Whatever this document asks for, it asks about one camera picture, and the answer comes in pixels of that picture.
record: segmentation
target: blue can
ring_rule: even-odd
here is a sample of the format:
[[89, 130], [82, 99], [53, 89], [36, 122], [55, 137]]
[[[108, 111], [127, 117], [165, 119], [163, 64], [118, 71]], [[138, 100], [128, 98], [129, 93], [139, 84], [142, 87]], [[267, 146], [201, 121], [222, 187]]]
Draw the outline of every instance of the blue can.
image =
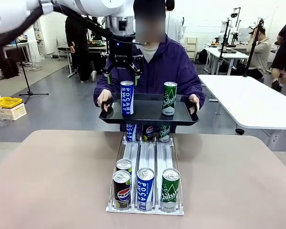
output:
[[141, 168], [137, 172], [137, 207], [140, 211], [150, 211], [153, 208], [154, 172], [150, 168]]
[[133, 114], [133, 91], [133, 82], [121, 82], [121, 110], [122, 114], [125, 116]]
[[127, 141], [135, 142], [137, 140], [137, 125], [136, 124], [126, 124], [127, 131]]

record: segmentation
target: green can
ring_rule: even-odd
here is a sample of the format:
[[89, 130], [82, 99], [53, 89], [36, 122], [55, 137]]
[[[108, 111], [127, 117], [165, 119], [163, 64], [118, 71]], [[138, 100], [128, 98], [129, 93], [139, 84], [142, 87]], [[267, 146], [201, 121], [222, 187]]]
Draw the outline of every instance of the green can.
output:
[[170, 139], [170, 126], [162, 125], [159, 130], [159, 141], [160, 142], [168, 142]]
[[175, 113], [177, 83], [165, 82], [163, 93], [162, 114], [172, 116]]
[[177, 207], [177, 195], [180, 173], [174, 168], [167, 168], [162, 174], [161, 210], [174, 212]]

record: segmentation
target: hand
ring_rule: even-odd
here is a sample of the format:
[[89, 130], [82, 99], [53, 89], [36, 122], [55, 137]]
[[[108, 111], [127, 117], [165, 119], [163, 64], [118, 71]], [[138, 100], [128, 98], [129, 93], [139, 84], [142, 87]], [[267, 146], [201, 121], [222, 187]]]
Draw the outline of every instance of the hand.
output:
[[[189, 100], [190, 100], [191, 103], [197, 105], [197, 111], [199, 111], [199, 109], [200, 109], [199, 98], [195, 94], [191, 94], [190, 97], [189, 97]], [[194, 114], [194, 112], [195, 112], [195, 107], [194, 106], [192, 106], [190, 108], [190, 112], [191, 112], [191, 115]]]
[[[100, 107], [102, 105], [102, 102], [106, 102], [109, 99], [112, 98], [111, 92], [107, 89], [103, 89], [100, 96], [97, 98], [97, 105]], [[108, 111], [108, 107], [110, 105], [105, 105], [104, 106], [104, 110], [107, 112]]]
[[75, 53], [75, 48], [73, 46], [70, 46], [70, 50], [71, 50], [71, 53]]

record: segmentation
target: person's right hand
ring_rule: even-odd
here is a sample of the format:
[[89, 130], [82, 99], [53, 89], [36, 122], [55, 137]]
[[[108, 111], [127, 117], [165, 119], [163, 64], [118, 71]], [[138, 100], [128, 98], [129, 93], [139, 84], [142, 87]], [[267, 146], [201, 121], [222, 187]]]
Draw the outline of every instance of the person's right hand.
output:
[[70, 50], [71, 50], [71, 53], [75, 53], [75, 48], [74, 48], [74, 46], [70, 46]]
[[[109, 90], [107, 89], [103, 89], [100, 96], [97, 98], [97, 105], [100, 107], [102, 105], [102, 102], [106, 102], [109, 99], [112, 98], [112, 94]], [[104, 106], [104, 110], [107, 112], [108, 111], [108, 107], [110, 105], [105, 105]]]

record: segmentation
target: can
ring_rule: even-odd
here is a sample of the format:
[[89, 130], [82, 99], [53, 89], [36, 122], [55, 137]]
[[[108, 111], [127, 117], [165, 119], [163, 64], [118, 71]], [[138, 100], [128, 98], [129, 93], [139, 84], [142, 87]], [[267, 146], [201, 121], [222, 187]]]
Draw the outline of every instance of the can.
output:
[[131, 81], [121, 82], [121, 110], [123, 115], [133, 114], [134, 84]]
[[150, 211], [153, 208], [153, 178], [150, 168], [141, 168], [137, 172], [137, 207], [140, 211]]
[[136, 124], [126, 124], [127, 141], [135, 142], [137, 141], [138, 128]]
[[153, 139], [153, 126], [143, 125], [143, 141], [152, 141]]
[[130, 206], [130, 180], [131, 175], [128, 171], [119, 170], [113, 174], [115, 208], [128, 208]]
[[161, 210], [176, 211], [180, 173], [174, 168], [167, 168], [162, 173]]
[[165, 82], [163, 93], [162, 114], [172, 116], [175, 113], [177, 83]]
[[116, 171], [125, 170], [129, 172], [130, 177], [132, 175], [133, 166], [132, 162], [126, 158], [122, 158], [116, 162]]
[[168, 142], [170, 139], [170, 126], [162, 125], [159, 129], [159, 141], [160, 142]]

